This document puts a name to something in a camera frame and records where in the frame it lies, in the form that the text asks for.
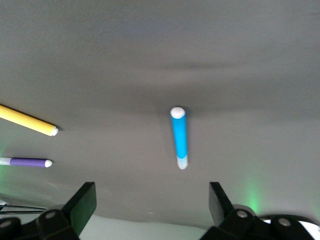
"yellow marker barrel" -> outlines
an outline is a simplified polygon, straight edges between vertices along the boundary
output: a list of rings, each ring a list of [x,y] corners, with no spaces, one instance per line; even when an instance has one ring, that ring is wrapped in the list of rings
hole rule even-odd
[[[0,118],[38,131],[48,136],[55,136],[58,133],[58,128],[44,121],[35,119],[21,112],[12,110],[8,107],[0,105]]]

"silver bolt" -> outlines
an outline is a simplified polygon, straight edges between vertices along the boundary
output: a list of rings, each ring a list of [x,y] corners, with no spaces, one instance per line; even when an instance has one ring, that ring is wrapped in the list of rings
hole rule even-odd
[[[289,220],[287,220],[285,218],[279,218],[278,221],[282,226],[285,226],[285,227],[290,227],[291,226],[291,223],[289,222]]]
[[[246,218],[248,217],[248,214],[245,211],[237,211],[236,214],[240,217],[240,218]]]
[[[45,218],[46,219],[50,219],[50,218],[52,218],[53,216],[55,216],[56,215],[56,212],[55,211],[51,211],[51,212],[49,212],[47,215],[45,215]]]
[[[0,224],[0,229],[8,227],[11,224],[11,221],[7,220]]]

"blue marker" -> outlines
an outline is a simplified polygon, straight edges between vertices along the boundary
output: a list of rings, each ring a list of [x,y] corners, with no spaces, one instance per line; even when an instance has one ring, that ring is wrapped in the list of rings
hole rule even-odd
[[[180,169],[188,166],[187,121],[186,111],[181,107],[174,107],[170,111],[176,160]]]

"white marker tip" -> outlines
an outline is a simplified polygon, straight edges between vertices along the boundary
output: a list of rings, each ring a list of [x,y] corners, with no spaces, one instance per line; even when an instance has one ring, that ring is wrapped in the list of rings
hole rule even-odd
[[[59,129],[55,126],[54,129],[52,129],[51,136],[57,135],[58,131]]]
[[[176,157],[176,160],[178,162],[178,167],[181,170],[184,170],[184,169],[187,168],[187,166],[188,166],[188,156],[185,156],[184,158]]]
[[[186,111],[179,106],[175,106],[174,108],[171,109],[170,111],[170,115],[174,118],[174,119],[180,119],[182,118],[184,115],[186,114]]]
[[[45,166],[46,168],[51,167],[51,166],[52,166],[52,161],[49,160],[49,159],[45,160],[44,166]]]

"purple marker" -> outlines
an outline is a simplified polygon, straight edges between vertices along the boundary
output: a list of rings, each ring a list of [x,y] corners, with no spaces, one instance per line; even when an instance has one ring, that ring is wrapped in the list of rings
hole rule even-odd
[[[52,161],[42,158],[0,157],[0,165],[48,168]]]

